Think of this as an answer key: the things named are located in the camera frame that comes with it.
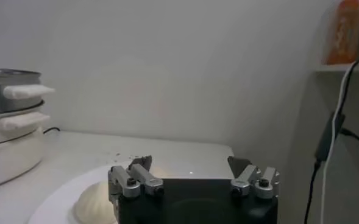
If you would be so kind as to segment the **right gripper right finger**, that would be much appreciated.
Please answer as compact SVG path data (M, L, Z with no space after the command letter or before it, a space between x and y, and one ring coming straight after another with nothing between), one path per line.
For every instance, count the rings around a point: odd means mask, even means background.
M230 182L233 197L246 197L251 192L263 200L279 196L280 174L276 168L267 167L262 172L248 159L234 156L227 161L234 176Z

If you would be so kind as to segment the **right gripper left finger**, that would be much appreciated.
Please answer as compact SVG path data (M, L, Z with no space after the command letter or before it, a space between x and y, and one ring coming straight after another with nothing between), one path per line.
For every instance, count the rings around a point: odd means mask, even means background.
M112 166L108 171L108 198L117 201L119 197L129 199L145 194L153 197L164 195L164 183L161 178L153 176L150 168L152 156L135 158L124 168L123 166Z

